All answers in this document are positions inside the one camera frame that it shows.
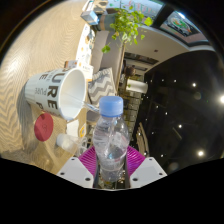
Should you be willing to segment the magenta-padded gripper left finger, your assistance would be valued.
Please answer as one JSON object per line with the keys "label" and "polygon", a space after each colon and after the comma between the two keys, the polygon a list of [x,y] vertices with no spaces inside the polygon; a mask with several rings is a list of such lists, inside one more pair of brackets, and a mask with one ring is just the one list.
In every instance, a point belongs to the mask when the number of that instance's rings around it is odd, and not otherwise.
{"label": "magenta-padded gripper left finger", "polygon": [[57,175],[84,188],[92,188],[97,173],[97,156],[90,147],[79,157],[71,157]]}

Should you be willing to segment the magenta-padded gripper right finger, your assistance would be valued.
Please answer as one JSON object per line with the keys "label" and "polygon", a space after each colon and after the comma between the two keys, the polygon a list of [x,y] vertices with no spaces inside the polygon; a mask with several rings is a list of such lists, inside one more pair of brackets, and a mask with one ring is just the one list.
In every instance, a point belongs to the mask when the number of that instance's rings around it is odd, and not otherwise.
{"label": "magenta-padded gripper right finger", "polygon": [[166,176],[154,157],[144,157],[129,146],[126,154],[126,175],[128,187],[140,188]]}

